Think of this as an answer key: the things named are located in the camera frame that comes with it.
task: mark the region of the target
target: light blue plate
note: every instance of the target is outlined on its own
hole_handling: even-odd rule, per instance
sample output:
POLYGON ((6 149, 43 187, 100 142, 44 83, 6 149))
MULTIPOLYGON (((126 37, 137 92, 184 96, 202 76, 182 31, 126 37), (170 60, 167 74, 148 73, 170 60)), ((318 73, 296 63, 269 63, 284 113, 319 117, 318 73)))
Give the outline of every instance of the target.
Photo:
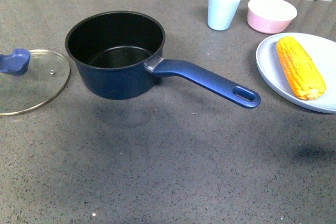
POLYGON ((258 70, 266 83, 279 95, 303 108, 322 113, 336 113, 336 42, 310 34, 282 33, 264 39, 257 48, 258 70), (276 42, 294 37, 306 50, 326 82, 325 93, 315 100, 304 101, 294 96, 276 52, 276 42))

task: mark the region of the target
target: glass lid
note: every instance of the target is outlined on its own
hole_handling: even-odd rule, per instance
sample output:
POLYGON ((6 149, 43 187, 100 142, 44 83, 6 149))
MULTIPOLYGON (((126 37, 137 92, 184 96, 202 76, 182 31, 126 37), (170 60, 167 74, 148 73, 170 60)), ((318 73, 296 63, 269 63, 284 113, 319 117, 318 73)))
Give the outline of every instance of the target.
POLYGON ((18 115, 53 100, 70 78, 68 60, 53 51, 30 50, 28 70, 13 76, 0 72, 0 115, 18 115))

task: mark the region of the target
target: bowl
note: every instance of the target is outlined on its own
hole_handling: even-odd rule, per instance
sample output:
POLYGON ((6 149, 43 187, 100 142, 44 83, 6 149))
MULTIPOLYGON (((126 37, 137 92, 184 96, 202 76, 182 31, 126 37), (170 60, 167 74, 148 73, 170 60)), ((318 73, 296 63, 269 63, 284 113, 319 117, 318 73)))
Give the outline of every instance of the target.
POLYGON ((296 8, 284 0, 250 0, 247 22, 264 34, 282 32, 298 15, 296 8))

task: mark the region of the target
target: saucepan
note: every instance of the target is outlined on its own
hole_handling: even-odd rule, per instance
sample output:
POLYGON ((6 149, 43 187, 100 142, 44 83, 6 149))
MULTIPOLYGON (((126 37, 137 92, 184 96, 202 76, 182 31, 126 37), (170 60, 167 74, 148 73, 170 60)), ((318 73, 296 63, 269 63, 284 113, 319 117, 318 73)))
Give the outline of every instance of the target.
POLYGON ((76 24, 66 51, 85 86, 113 100, 137 97, 163 77, 179 76, 252 109, 260 96, 239 84, 184 60, 162 57, 165 31, 154 18, 129 11, 96 14, 76 24))

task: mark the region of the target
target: corn on the cob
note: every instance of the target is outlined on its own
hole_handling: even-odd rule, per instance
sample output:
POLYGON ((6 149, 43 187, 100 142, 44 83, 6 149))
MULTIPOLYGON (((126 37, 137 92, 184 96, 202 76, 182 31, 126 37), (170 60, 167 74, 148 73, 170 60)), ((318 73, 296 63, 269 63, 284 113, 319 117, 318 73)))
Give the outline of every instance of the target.
POLYGON ((278 57, 294 95, 301 100, 313 100, 325 92, 325 82, 303 47, 291 36, 276 43, 278 57))

